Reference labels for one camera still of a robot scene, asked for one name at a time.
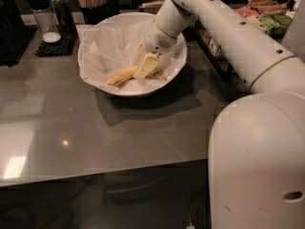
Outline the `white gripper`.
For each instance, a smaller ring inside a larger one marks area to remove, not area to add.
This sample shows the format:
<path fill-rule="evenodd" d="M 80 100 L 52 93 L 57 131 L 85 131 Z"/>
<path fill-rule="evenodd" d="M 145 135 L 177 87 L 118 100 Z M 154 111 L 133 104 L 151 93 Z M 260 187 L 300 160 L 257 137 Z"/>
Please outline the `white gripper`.
<path fill-rule="evenodd" d="M 134 77 L 142 79 L 152 73 L 159 66 L 158 54 L 153 52 L 169 52 L 175 43 L 175 38 L 168 36 L 152 22 L 146 28 L 143 41 L 139 42 L 132 58 L 132 65 L 137 66 Z"/>

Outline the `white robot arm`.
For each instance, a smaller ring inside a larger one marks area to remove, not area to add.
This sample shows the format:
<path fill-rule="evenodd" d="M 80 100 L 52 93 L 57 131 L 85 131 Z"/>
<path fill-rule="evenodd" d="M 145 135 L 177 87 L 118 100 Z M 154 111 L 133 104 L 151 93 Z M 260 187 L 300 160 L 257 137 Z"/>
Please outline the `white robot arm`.
<path fill-rule="evenodd" d="M 305 229 L 305 64 L 221 0 L 166 0 L 135 62 L 143 78 L 198 19 L 249 90 L 216 118 L 212 229 Z"/>

